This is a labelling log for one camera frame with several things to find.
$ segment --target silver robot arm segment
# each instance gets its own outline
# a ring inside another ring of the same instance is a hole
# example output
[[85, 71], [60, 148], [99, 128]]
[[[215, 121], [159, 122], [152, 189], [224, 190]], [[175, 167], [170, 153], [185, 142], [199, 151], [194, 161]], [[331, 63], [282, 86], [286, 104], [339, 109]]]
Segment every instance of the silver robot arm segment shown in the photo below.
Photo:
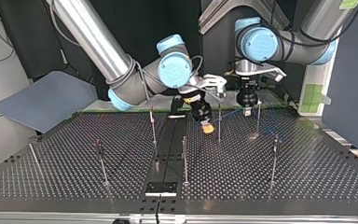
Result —
[[103, 73], [115, 108], [131, 109], [168, 88], [185, 86], [192, 77], [192, 62], [181, 36], [161, 40], [157, 44], [160, 58], [142, 69], [124, 52], [90, 0], [48, 2]]

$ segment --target gray panel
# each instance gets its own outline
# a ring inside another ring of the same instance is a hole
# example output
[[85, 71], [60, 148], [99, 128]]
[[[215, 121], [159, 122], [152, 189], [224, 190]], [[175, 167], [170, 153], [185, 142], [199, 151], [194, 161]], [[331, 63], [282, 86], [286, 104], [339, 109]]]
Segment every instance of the gray panel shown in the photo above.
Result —
[[358, 17], [340, 38], [323, 123], [358, 147]]
[[51, 72], [0, 102], [0, 113], [25, 126], [48, 130], [97, 100], [95, 88], [64, 72]]

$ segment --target black cable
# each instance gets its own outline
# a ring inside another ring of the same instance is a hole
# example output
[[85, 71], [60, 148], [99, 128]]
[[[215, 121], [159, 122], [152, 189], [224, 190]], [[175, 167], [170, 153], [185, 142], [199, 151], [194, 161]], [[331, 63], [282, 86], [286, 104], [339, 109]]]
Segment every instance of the black cable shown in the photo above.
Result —
[[[46, 15], [48, 16], [48, 13], [49, 13], [49, 10], [50, 8], [47, 8], [45, 4], [47, 4], [44, 0], [41, 0], [41, 4], [42, 4], [42, 7], [43, 9], [45, 10], [46, 12]], [[52, 26], [54, 26], [54, 23], [52, 21], [52, 18], [49, 18], [49, 21], [51, 23]], [[88, 80], [86, 80], [84, 77], [82, 77], [80, 75], [80, 72], [73, 66], [69, 63], [69, 59], [68, 57], [66, 56], [66, 53], [65, 51], [63, 50], [63, 47], [62, 47], [62, 42], [59, 38], [59, 34], [57, 33], [57, 30], [56, 29], [53, 29], [54, 30], [54, 34], [56, 35], [56, 38], [57, 38], [57, 41], [58, 41], [58, 44], [60, 45], [60, 50], [62, 51], [62, 54], [63, 54], [63, 57], [65, 58], [66, 60], [66, 64], [65, 64], [65, 67], [60, 70], [60, 71], [64, 71], [65, 69], [67, 69], [68, 67], [72, 68], [72, 70], [77, 74], [77, 77], [80, 79], [80, 80], [83, 80], [83, 81], [87, 81], [88, 83], [91, 83], [93, 77], [94, 77], [94, 74], [92, 74], [91, 78], [89, 78]]]
[[292, 98], [292, 101], [293, 101], [293, 103], [295, 103], [296, 107], [299, 108], [298, 104], [295, 101], [295, 98], [293, 98], [293, 96], [290, 94], [290, 92], [286, 89], [286, 87], [284, 86], [283, 82], [281, 82], [281, 85], [282, 85], [283, 90], [289, 95], [290, 98]]
[[269, 24], [271, 24], [271, 26], [273, 26], [273, 22], [274, 22], [274, 14], [275, 14], [275, 10], [277, 7], [277, 1], [274, 0], [274, 3], [272, 3], [272, 10], [271, 10], [271, 19], [269, 20]]
[[300, 29], [300, 32], [302, 32], [301, 34], [303, 36], [305, 36], [306, 38], [308, 38], [309, 40], [311, 41], [314, 41], [314, 42], [320, 42], [320, 44], [304, 44], [304, 43], [299, 43], [299, 42], [296, 42], [296, 41], [292, 41], [284, 36], [282, 36], [279, 31], [277, 31], [275, 28], [273, 27], [269, 27], [269, 28], [272, 28], [274, 29], [274, 32], [276, 33], [276, 35], [279, 35], [282, 39], [292, 43], [292, 44], [295, 44], [295, 45], [299, 45], [299, 46], [303, 46], [303, 47], [310, 47], [310, 48], [316, 48], [316, 47], [321, 47], [321, 46], [325, 46], [325, 45], [328, 45], [330, 43], [332, 43], [333, 41], [336, 41], [337, 39], [339, 39], [340, 37], [342, 37], [350, 28], [351, 26], [353, 25], [353, 23], [355, 22], [356, 18], [358, 16], [358, 8], [356, 10], [356, 12], [354, 13], [351, 21], [348, 23], [348, 25], [339, 33], [339, 35], [337, 35], [336, 37], [333, 37], [333, 38], [330, 38], [330, 39], [326, 39], [326, 40], [322, 40], [322, 39], [317, 39], [317, 38], [314, 38], [310, 35], [307, 35], [305, 34], [304, 31], [302, 31]]
[[6, 56], [5, 58], [3, 58], [3, 59], [0, 59], [0, 62], [3, 62], [3, 61], [5, 61], [5, 60], [9, 59], [9, 58], [14, 54], [14, 52], [15, 52], [15, 50], [12, 49], [9, 55], [7, 55], [7, 56]]

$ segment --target vertical metal pin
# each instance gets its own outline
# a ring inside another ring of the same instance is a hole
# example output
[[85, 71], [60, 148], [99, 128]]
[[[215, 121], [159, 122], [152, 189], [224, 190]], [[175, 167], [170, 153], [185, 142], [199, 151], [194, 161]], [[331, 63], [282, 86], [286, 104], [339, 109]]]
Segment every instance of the vertical metal pin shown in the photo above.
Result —
[[185, 162], [185, 186], [188, 186], [190, 183], [188, 182], [188, 176], [187, 176], [187, 138], [184, 136], [182, 141], [182, 156], [183, 160]]
[[222, 106], [219, 104], [219, 127], [218, 127], [218, 141], [220, 143], [222, 137], [221, 137], [221, 132], [222, 132], [222, 128], [221, 128], [221, 122], [222, 122]]
[[31, 149], [32, 155], [34, 156], [34, 161], [36, 161], [37, 164], [39, 164], [39, 159], [36, 156], [36, 153], [34, 152], [34, 146], [32, 145], [32, 143], [29, 143], [28, 146]]
[[101, 158], [101, 166], [103, 167], [103, 178], [105, 179], [104, 184], [109, 186], [109, 181], [107, 180], [106, 170], [104, 168], [103, 159]]
[[102, 139], [101, 138], [97, 138], [97, 141], [95, 143], [95, 151], [97, 153], [97, 157], [100, 160], [101, 166], [103, 168], [103, 178], [104, 178], [104, 185], [105, 186], [109, 186], [109, 180], [107, 179], [107, 174], [106, 174], [106, 169], [103, 163], [103, 144], [102, 144]]
[[261, 102], [258, 104], [257, 108], [257, 126], [255, 128], [255, 133], [251, 135], [251, 139], [255, 140], [259, 135], [259, 129], [260, 129], [260, 115], [261, 115]]
[[152, 130], [153, 130], [153, 144], [156, 146], [157, 140], [156, 140], [156, 128], [153, 118], [153, 106], [150, 107], [150, 122], [152, 123]]
[[275, 185], [275, 169], [276, 169], [276, 163], [277, 158], [279, 156], [279, 152], [281, 150], [281, 139], [280, 136], [277, 134], [275, 135], [274, 144], [273, 144], [273, 151], [274, 151], [274, 163], [272, 165], [272, 175], [271, 175], [271, 188]]
[[261, 103], [258, 104], [258, 110], [257, 110], [257, 134], [260, 126], [260, 115], [261, 115]]

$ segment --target metal frame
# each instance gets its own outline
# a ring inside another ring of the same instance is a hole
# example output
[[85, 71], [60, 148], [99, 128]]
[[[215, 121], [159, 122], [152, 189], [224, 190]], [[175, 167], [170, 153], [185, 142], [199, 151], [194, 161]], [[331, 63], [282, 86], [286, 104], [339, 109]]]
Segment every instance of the metal frame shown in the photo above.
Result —
[[[183, 136], [186, 135], [187, 130], [187, 119], [166, 119], [165, 121], [165, 131], [163, 134], [166, 134], [165, 137], [161, 137], [160, 141], [158, 141], [157, 153], [165, 153], [167, 155], [167, 159], [171, 154], [176, 155], [182, 153], [182, 140]], [[56, 133], [63, 125], [69, 122], [72, 119], [68, 119], [64, 121], [60, 127], [51, 131], [51, 134]], [[330, 146], [331, 148], [336, 150], [336, 153], [340, 154], [342, 159], [350, 160], [351, 164], [353, 164], [356, 169], [358, 169], [358, 159], [351, 154], [345, 147], [336, 142], [333, 138], [331, 138], [328, 134], [326, 134], [322, 129], [316, 130], [317, 134], [320, 134], [324, 139], [324, 142]], [[25, 148], [22, 150], [19, 155], [23, 155], [29, 152], [29, 148]], [[165, 163], [160, 164], [160, 169], [163, 169], [163, 172], [156, 173], [153, 169], [154, 161], [151, 161], [149, 175], [146, 178], [145, 183], [147, 181], [165, 181], [165, 182], [177, 182], [178, 183], [178, 196], [175, 198], [177, 201], [175, 205], [175, 211], [170, 214], [169, 211], [166, 213], [158, 213], [158, 219], [161, 222], [175, 222], [175, 223], [299, 223], [299, 222], [324, 222], [324, 223], [358, 223], [358, 203], [355, 204], [352, 208], [352, 212], [348, 213], [348, 207], [346, 210], [339, 214], [337, 210], [339, 210], [339, 206], [348, 206], [347, 204], [339, 204], [337, 206], [336, 203], [295, 203], [294, 201], [287, 202], [270, 202], [270, 203], [251, 203], [249, 208], [248, 205], [244, 206], [243, 202], [222, 202], [216, 201], [219, 203], [219, 206], [216, 207], [215, 210], [210, 210], [205, 212], [202, 209], [203, 203], [202, 201], [194, 202], [181, 199], [180, 189], [182, 188], [183, 181], [183, 163]], [[1, 164], [0, 165], [0, 173], [5, 170], [7, 167], [11, 166], [11, 164]], [[137, 202], [141, 205], [142, 199], [137, 200]], [[13, 201], [13, 202], [4, 202], [0, 203], [0, 221], [11, 221], [11, 220], [46, 220], [51, 222], [59, 222], [59, 221], [95, 221], [95, 222], [112, 222], [116, 218], [124, 218], [131, 221], [131, 223], [155, 223], [156, 211], [149, 211], [149, 208], [156, 207], [156, 203], [152, 204], [152, 200], [156, 200], [157, 203], [161, 202], [162, 199], [173, 200], [173, 198], [159, 198], [159, 197], [146, 197], [147, 203], [145, 205], [141, 205], [145, 208], [144, 213], [139, 213], [139, 207], [133, 208], [134, 203], [125, 204], [126, 200], [122, 199], [123, 204], [121, 211], [129, 211], [128, 213], [118, 213], [116, 210], [117, 207], [114, 203], [106, 202], [86, 202], [81, 203], [82, 201], [61, 201], [61, 200], [52, 200], [52, 201], [39, 201], [34, 202], [30, 206], [28, 204], [28, 211], [31, 212], [22, 212], [21, 206], [19, 205], [21, 201]], [[50, 208], [65, 208], [60, 213], [57, 213], [57, 210], [50, 210]], [[13, 208], [19, 208], [19, 212], [7, 212], [13, 211]], [[285, 216], [284, 209], [294, 209], [293, 216]], [[333, 212], [337, 216], [330, 216], [329, 213]]]
[[[262, 18], [269, 20], [273, 6], [272, 0], [213, 0], [202, 12], [199, 18], [200, 33], [205, 35], [220, 19], [222, 19], [234, 7], [251, 7]], [[289, 20], [277, 5], [274, 13], [273, 26], [283, 29], [289, 24]]]

